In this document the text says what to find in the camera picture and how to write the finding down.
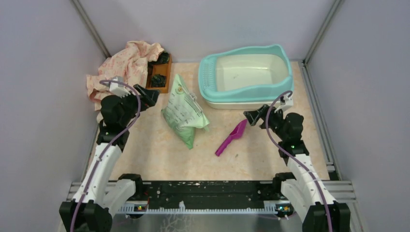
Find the purple plastic scoop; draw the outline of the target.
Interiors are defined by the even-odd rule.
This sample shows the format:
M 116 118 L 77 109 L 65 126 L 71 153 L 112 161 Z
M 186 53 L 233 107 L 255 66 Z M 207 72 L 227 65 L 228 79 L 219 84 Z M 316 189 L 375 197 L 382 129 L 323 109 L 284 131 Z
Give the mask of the purple plastic scoop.
M 219 157 L 224 152 L 224 150 L 233 140 L 240 139 L 242 137 L 247 123 L 248 121 L 244 119 L 236 125 L 233 131 L 226 137 L 226 139 L 221 143 L 221 145 L 216 150 L 215 155 L 217 157 Z

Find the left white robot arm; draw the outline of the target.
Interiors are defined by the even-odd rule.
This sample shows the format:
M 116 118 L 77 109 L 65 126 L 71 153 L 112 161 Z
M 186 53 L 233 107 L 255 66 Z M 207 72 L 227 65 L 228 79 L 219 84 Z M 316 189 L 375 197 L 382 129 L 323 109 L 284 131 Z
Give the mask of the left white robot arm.
M 79 189 L 71 200 L 62 202 L 59 214 L 68 232 L 109 232 L 113 218 L 125 202 L 144 196 L 139 174 L 123 174 L 107 192 L 113 168 L 122 155 L 129 129 L 142 111 L 156 105 L 160 91 L 118 81 L 110 83 L 112 95 L 101 100 L 95 154 Z

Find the green litter bag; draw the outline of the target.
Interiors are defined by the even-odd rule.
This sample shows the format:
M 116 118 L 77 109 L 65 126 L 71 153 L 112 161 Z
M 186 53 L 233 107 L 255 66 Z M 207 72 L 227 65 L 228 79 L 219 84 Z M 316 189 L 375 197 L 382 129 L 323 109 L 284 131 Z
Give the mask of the green litter bag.
M 193 149 L 196 129 L 208 131 L 210 122 L 181 75 L 175 75 L 169 93 L 168 103 L 161 113 L 168 126 L 187 148 Z

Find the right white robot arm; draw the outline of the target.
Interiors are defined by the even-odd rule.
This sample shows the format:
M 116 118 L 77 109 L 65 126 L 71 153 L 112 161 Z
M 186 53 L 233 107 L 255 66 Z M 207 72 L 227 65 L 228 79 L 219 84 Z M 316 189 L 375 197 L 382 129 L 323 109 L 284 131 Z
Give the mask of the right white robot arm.
M 314 170 L 309 151 L 302 140 L 304 117 L 297 113 L 283 114 L 282 110 L 263 105 L 244 116 L 251 126 L 259 126 L 268 136 L 276 134 L 274 142 L 279 155 L 289 168 L 273 179 L 272 192 L 278 199 L 287 198 L 302 221 L 304 232 L 348 232 L 351 212 L 346 203 L 340 203 L 329 192 Z

